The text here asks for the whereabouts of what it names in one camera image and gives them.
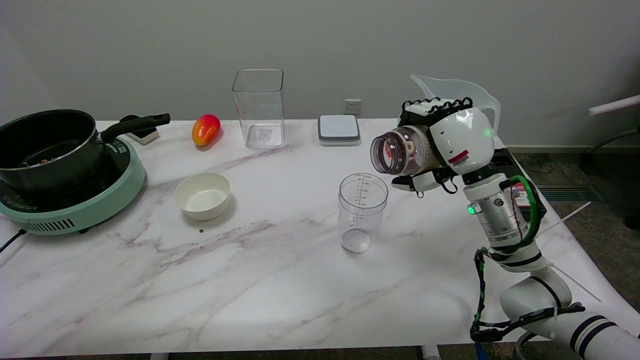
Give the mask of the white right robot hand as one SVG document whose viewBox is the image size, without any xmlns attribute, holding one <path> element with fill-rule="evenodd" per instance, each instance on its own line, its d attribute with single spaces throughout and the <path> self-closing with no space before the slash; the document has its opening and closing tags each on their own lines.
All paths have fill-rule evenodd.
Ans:
<svg viewBox="0 0 640 360">
<path fill-rule="evenodd" d="M 418 194 L 438 188 L 454 194 L 457 187 L 447 183 L 486 167 L 495 150 L 489 119 L 468 96 L 403 102 L 391 136 L 383 153 L 401 166 L 391 171 L 391 186 Z"/>
</svg>

